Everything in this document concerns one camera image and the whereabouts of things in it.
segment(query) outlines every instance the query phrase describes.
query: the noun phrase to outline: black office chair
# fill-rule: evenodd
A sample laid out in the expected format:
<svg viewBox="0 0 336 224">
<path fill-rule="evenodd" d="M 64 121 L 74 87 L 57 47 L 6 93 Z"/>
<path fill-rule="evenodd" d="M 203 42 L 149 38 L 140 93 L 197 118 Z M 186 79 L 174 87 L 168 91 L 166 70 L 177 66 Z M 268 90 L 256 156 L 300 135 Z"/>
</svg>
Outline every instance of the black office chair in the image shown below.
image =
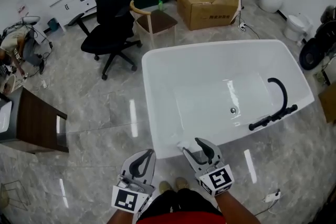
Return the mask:
<svg viewBox="0 0 336 224">
<path fill-rule="evenodd" d="M 81 50 L 90 54 L 95 54 L 95 60 L 99 60 L 99 55 L 110 54 L 110 57 L 103 69 L 102 79 L 106 80 L 106 71 L 116 55 L 132 65 L 132 71 L 137 70 L 135 63 L 121 51 L 133 45 L 141 47 L 139 40 L 129 42 L 127 38 L 133 36 L 134 18 L 130 14 L 129 5 L 131 0 L 96 0 L 97 2 L 97 22 L 99 25 L 89 32 L 82 22 L 84 13 L 76 16 L 68 24 L 69 26 L 77 23 L 87 34 Z"/>
</svg>

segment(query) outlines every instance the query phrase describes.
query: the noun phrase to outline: toilet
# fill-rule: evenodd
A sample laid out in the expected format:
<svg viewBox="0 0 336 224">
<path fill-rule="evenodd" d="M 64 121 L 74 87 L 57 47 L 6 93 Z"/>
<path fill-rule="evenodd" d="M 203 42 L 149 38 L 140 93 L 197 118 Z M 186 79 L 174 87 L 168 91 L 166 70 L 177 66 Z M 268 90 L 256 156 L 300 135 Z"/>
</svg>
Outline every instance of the toilet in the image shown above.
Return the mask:
<svg viewBox="0 0 336 224">
<path fill-rule="evenodd" d="M 282 0 L 259 0 L 259 7 L 270 13 L 277 12 L 281 5 Z"/>
<path fill-rule="evenodd" d="M 312 21 L 306 15 L 300 13 L 297 16 L 289 15 L 287 18 L 287 27 L 283 33 L 292 41 L 300 41 L 310 31 L 311 27 Z"/>
</svg>

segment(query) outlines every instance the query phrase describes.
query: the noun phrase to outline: white sink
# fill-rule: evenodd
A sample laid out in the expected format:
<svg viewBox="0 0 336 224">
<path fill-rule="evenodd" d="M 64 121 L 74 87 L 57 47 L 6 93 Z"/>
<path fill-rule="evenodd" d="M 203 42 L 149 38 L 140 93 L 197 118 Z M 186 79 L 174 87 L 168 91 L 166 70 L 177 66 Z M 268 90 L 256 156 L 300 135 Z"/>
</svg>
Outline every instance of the white sink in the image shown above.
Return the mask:
<svg viewBox="0 0 336 224">
<path fill-rule="evenodd" d="M 220 41 L 151 50 L 142 58 L 150 129 L 157 158 L 181 155 L 177 143 L 195 137 L 224 144 L 244 137 L 248 125 L 288 106 L 314 101 L 293 56 L 278 40 Z"/>
<path fill-rule="evenodd" d="M 8 130 L 11 110 L 12 110 L 11 101 L 4 104 L 0 109 L 0 133 L 6 132 Z"/>
</svg>

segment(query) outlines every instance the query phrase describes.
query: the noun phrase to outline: person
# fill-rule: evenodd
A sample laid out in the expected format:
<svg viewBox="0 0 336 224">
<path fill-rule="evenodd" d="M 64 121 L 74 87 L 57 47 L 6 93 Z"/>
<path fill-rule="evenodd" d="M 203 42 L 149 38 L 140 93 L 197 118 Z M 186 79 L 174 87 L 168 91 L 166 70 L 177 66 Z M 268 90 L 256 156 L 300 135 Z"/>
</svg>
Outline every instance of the person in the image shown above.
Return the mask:
<svg viewBox="0 0 336 224">
<path fill-rule="evenodd" d="M 42 57 L 34 54 L 34 44 L 36 42 L 33 36 L 33 30 L 22 26 L 6 35 L 0 45 L 0 60 L 5 59 L 7 53 L 23 77 L 25 72 L 17 60 L 17 53 L 33 66 L 38 66 L 40 74 L 43 73 L 45 67 Z"/>
<path fill-rule="evenodd" d="M 177 192 L 163 181 L 160 194 L 139 217 L 137 224 L 260 224 L 259 220 L 228 191 L 215 197 L 221 211 L 196 191 L 189 189 L 183 177 L 176 179 Z M 133 214 L 117 210 L 107 224 L 131 224 Z"/>
</svg>

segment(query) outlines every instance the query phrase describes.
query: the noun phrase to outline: gray tile floor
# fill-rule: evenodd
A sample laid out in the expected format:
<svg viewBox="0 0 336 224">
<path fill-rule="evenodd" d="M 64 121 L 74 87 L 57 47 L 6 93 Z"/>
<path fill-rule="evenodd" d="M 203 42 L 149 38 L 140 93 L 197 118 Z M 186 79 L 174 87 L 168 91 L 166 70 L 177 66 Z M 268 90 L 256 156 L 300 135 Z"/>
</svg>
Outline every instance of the gray tile floor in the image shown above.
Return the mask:
<svg viewBox="0 0 336 224">
<path fill-rule="evenodd" d="M 259 9 L 256 1 L 243 0 L 242 19 L 262 39 L 282 40 L 298 59 L 300 48 L 282 34 L 285 21 L 278 14 Z M 238 20 L 232 26 L 188 31 L 176 13 L 175 3 L 164 7 L 178 20 L 176 45 L 257 38 L 250 29 L 240 31 Z M 97 25 L 95 17 L 87 18 L 85 23 L 89 30 Z M 150 48 L 148 38 L 144 38 L 141 49 L 133 47 L 125 52 L 138 63 L 137 72 L 116 58 L 107 81 L 101 79 L 107 56 L 97 62 L 93 55 L 80 50 L 85 34 L 78 26 L 69 28 L 66 34 L 59 29 L 49 38 L 54 50 L 42 77 L 51 83 L 49 89 L 41 88 L 36 94 L 68 114 L 70 152 L 32 155 L 0 145 L 1 182 L 20 180 L 31 202 L 28 211 L 8 206 L 3 212 L 17 224 L 106 223 L 114 212 L 110 206 L 112 186 L 123 161 L 152 145 L 141 69 L 141 58 Z M 157 36 L 155 43 L 155 47 L 172 46 L 172 32 Z M 47 51 L 47 45 L 40 50 Z M 35 76 L 25 87 L 37 91 L 39 84 L 40 77 Z M 137 109 L 136 122 L 129 115 L 132 99 Z M 138 137 L 132 136 L 132 124 L 138 128 Z M 244 157 L 246 149 L 251 151 L 257 172 L 255 184 Z M 281 189 L 280 202 L 258 216 L 262 223 L 307 223 L 335 183 L 335 129 L 326 124 L 318 99 L 265 130 L 222 145 L 221 150 L 236 180 L 231 193 L 252 213 L 266 209 L 268 205 L 261 200 Z M 157 161 L 153 181 L 156 187 L 161 180 L 173 183 L 177 176 L 186 177 L 193 189 L 207 197 L 193 180 L 183 156 Z"/>
</svg>

